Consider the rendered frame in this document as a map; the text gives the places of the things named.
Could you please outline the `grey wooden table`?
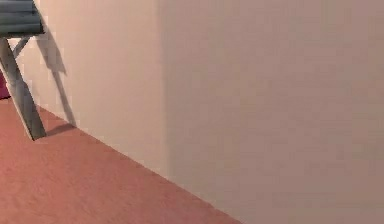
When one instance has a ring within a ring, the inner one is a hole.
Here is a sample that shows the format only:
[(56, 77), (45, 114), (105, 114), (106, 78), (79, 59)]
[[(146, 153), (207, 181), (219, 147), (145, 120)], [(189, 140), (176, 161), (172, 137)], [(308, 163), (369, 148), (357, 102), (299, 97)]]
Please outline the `grey wooden table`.
[(0, 0), (0, 70), (28, 137), (46, 136), (35, 102), (16, 62), (29, 39), (44, 33), (34, 0)]

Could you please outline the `dark red object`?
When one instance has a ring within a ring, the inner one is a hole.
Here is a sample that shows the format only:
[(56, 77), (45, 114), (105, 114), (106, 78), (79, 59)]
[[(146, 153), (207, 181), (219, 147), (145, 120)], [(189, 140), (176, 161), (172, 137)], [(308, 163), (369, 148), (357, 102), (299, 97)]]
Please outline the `dark red object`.
[(9, 98), (10, 94), (6, 87), (6, 81), (4, 79), (3, 73), (0, 71), (0, 100)]

